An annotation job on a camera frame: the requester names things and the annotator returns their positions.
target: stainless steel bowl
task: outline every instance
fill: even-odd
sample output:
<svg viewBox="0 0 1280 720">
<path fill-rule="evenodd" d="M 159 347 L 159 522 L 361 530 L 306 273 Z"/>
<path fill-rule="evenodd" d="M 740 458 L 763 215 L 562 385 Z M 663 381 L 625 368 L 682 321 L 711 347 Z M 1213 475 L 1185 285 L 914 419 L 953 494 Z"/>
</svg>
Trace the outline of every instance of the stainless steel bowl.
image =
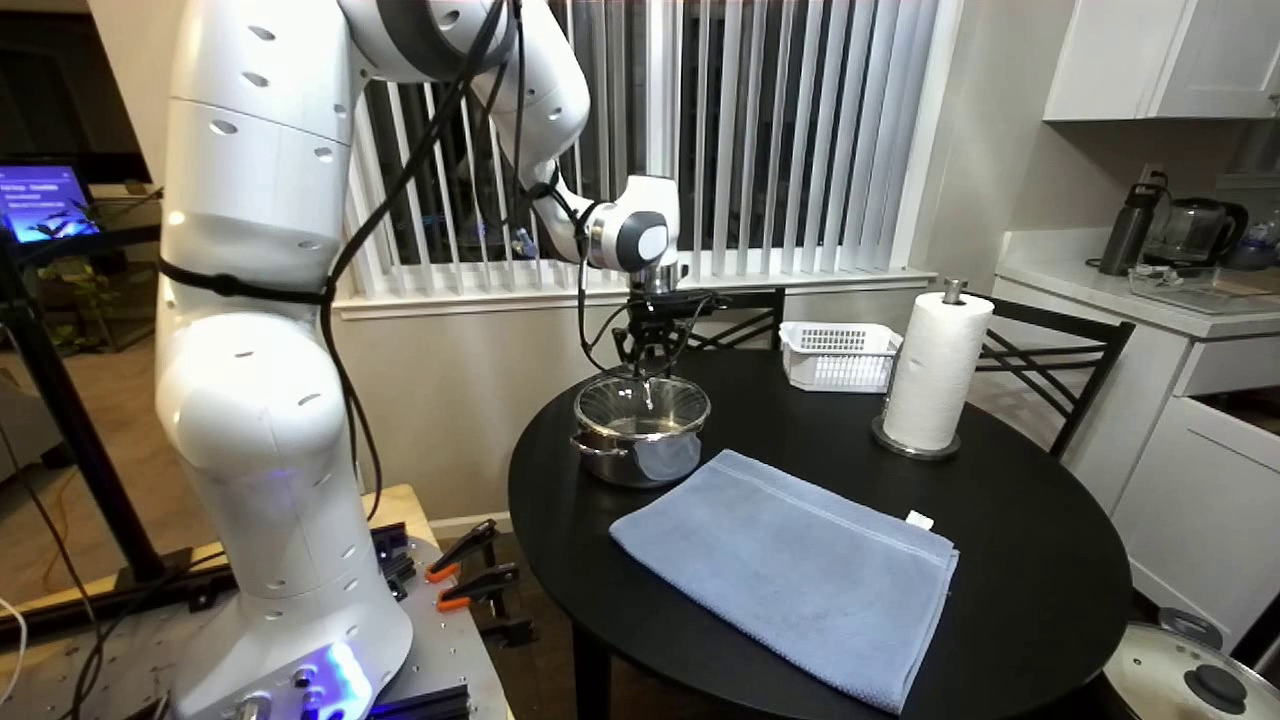
<svg viewBox="0 0 1280 720">
<path fill-rule="evenodd" d="M 573 445 L 588 475 L 622 488 L 686 479 L 700 458 L 711 395 L 686 375 L 597 375 L 576 401 Z"/>
</svg>

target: window blinds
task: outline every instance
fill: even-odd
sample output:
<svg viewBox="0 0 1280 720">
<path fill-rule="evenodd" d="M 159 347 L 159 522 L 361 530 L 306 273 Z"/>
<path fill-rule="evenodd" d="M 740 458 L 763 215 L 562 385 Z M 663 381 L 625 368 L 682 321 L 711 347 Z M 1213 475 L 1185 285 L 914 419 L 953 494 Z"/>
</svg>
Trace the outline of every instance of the window blinds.
<svg viewBox="0 0 1280 720">
<path fill-rule="evenodd" d="M 594 121 L 562 167 L 582 194 L 611 200 L 645 157 L 672 165 L 682 253 L 697 285 L 880 273 L 893 264 L 939 3 L 552 0 L 594 88 Z M 672 131 L 645 131 L 645 83 L 672 83 Z M 355 219 L 438 110 L 430 83 L 363 92 L 348 206 Z M 576 273 L 542 249 L 496 131 L 476 100 L 461 100 L 377 249 L 361 253 L 355 291 L 573 286 Z"/>
</svg>

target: countertop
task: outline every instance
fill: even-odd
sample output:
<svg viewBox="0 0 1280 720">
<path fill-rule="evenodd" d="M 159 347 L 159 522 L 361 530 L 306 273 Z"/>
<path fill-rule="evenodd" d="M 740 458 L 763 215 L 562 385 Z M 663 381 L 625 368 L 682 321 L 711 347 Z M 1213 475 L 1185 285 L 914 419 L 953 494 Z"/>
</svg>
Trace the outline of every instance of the countertop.
<svg viewBox="0 0 1280 720">
<path fill-rule="evenodd" d="M 1108 227 L 1005 233 L 996 277 L 1198 339 L 1280 330 L 1280 266 L 1215 266 L 1206 277 L 1138 266 L 1138 277 L 1103 277 L 1089 266 L 1103 243 Z"/>
</svg>

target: black table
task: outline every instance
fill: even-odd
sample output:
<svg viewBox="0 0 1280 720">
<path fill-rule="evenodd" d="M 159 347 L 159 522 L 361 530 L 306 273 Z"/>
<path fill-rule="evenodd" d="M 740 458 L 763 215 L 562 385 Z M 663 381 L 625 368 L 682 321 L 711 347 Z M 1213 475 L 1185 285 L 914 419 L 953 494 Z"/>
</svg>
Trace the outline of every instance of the black table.
<svg viewBox="0 0 1280 720">
<path fill-rule="evenodd" d="M 1117 528 L 1073 472 L 978 409 L 959 419 L 959 454 L 893 454 L 870 435 L 883 395 L 796 391 L 767 364 L 763 352 L 686 360 L 682 373 L 718 404 L 710 454 L 737 448 L 889 515 L 915 507 L 959 547 L 903 717 L 1034 713 L 1103 669 L 1129 623 L 1134 582 Z M 661 490 L 582 475 L 569 433 L 573 391 L 562 391 L 526 428 L 508 490 L 533 576 L 573 614 L 582 717 L 608 717 L 608 650 L 767 717 L 880 717 L 639 569 L 608 522 Z"/>
</svg>

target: blue towel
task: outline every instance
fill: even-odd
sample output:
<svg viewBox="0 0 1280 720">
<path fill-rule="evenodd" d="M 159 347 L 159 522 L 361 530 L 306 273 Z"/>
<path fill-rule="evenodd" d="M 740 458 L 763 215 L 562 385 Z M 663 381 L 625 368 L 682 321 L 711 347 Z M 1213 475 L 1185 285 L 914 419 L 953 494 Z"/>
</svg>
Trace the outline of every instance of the blue towel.
<svg viewBox="0 0 1280 720">
<path fill-rule="evenodd" d="M 903 713 L 957 542 L 740 453 L 608 528 L 645 569 L 826 684 Z"/>
</svg>

